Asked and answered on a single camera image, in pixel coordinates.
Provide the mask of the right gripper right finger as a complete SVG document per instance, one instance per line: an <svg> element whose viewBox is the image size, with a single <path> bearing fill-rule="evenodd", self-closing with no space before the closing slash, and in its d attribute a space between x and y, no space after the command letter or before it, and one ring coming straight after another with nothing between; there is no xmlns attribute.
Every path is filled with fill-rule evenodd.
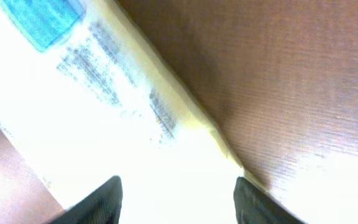
<svg viewBox="0 0 358 224"><path fill-rule="evenodd" d="M233 197L238 224L302 224L244 177L236 179Z"/></svg>

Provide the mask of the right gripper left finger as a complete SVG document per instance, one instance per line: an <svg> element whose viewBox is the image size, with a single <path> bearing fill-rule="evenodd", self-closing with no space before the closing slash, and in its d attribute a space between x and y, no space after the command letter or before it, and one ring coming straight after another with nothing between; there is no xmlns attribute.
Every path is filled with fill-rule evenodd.
<svg viewBox="0 0 358 224"><path fill-rule="evenodd" d="M122 207L122 182L118 175L89 194L49 224L118 224Z"/></svg>

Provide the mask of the beige snack bag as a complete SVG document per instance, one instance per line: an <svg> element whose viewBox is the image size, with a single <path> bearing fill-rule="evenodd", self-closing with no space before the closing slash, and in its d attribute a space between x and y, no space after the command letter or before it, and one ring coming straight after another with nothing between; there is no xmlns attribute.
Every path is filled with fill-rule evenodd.
<svg viewBox="0 0 358 224"><path fill-rule="evenodd" d="M235 223L252 178L116 1L0 1L0 129L65 210L119 181L121 223Z"/></svg>

